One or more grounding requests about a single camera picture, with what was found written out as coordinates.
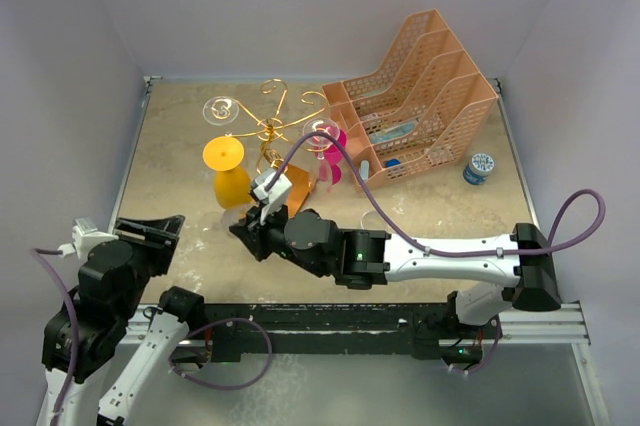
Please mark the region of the yellow plastic wine glass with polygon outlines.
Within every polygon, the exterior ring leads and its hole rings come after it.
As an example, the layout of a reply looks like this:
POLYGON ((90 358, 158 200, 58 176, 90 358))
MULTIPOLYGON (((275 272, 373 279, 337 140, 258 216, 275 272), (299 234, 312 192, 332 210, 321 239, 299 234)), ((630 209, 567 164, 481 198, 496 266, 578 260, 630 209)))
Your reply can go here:
POLYGON ((221 208, 229 210, 252 201, 249 194, 250 177, 243 166, 243 144, 231 136, 209 141, 203 149, 205 165, 215 172, 213 188, 221 208))

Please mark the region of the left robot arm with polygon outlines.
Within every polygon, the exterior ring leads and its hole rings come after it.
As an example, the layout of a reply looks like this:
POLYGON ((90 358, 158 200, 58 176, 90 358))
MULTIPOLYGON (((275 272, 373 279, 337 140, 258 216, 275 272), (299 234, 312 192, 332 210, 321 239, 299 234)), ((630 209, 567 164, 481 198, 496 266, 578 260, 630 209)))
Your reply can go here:
POLYGON ((63 297, 44 329, 42 363, 47 391, 40 425, 130 425, 153 381, 167 370, 183 338, 206 324, 202 296, 180 287, 165 291, 148 330, 112 386, 105 379, 117 346, 125 338, 149 280, 167 273, 185 222, 182 215, 156 220, 119 218, 103 232, 78 218, 72 240, 54 255, 77 256, 77 285, 67 288, 47 262, 49 251, 33 255, 63 297))

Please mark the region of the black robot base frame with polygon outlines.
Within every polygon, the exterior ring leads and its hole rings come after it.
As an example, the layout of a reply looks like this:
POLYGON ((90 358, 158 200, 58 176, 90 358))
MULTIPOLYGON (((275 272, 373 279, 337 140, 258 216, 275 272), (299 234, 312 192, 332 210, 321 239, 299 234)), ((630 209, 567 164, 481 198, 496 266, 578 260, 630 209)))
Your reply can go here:
POLYGON ((467 326, 452 302, 397 304, 208 303, 179 287, 165 291, 162 311, 187 322, 193 345, 206 344, 213 362, 244 354, 403 355, 475 364, 482 347, 500 340, 493 317, 467 326))

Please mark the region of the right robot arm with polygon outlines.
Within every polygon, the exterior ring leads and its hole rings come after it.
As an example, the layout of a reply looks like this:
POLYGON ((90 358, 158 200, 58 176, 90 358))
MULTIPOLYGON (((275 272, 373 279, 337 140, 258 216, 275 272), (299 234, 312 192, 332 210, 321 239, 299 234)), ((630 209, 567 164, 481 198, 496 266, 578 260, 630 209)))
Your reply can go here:
POLYGON ((451 294, 446 329, 467 337, 513 308, 558 310, 562 301, 545 237, 532 224, 509 234, 472 239, 406 239, 384 230, 344 229, 307 209, 264 214, 254 206, 229 227, 257 261, 276 255, 339 286, 369 290, 418 279, 457 279, 473 287, 451 294))

